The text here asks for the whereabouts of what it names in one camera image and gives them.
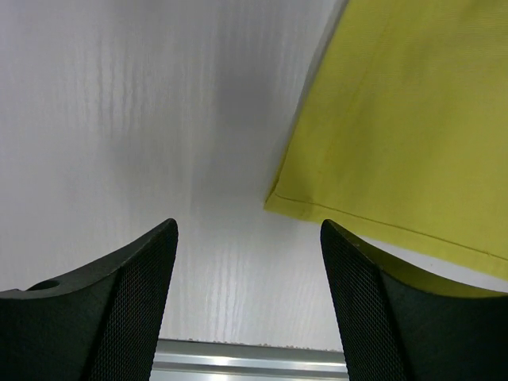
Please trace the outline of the yellow-green trousers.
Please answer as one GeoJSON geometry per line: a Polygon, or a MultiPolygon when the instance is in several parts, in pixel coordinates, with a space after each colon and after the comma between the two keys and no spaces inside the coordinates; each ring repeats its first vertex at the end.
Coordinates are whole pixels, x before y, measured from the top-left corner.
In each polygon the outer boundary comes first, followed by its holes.
{"type": "Polygon", "coordinates": [[[506,2],[348,2],[265,209],[505,279],[506,2]]]}

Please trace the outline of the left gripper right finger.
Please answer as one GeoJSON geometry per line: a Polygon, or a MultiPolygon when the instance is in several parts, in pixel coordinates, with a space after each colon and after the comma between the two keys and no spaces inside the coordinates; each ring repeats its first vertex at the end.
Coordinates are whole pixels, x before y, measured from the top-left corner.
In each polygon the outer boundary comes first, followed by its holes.
{"type": "Polygon", "coordinates": [[[320,242],[350,379],[506,379],[505,293],[435,275],[334,221],[320,242]]]}

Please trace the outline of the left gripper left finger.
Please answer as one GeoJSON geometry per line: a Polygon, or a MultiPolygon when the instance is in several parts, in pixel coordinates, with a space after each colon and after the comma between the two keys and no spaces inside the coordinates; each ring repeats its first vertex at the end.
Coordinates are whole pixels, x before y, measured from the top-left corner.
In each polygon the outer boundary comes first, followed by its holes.
{"type": "Polygon", "coordinates": [[[149,379],[178,236],[167,219],[74,271],[3,291],[2,379],[149,379]]]}

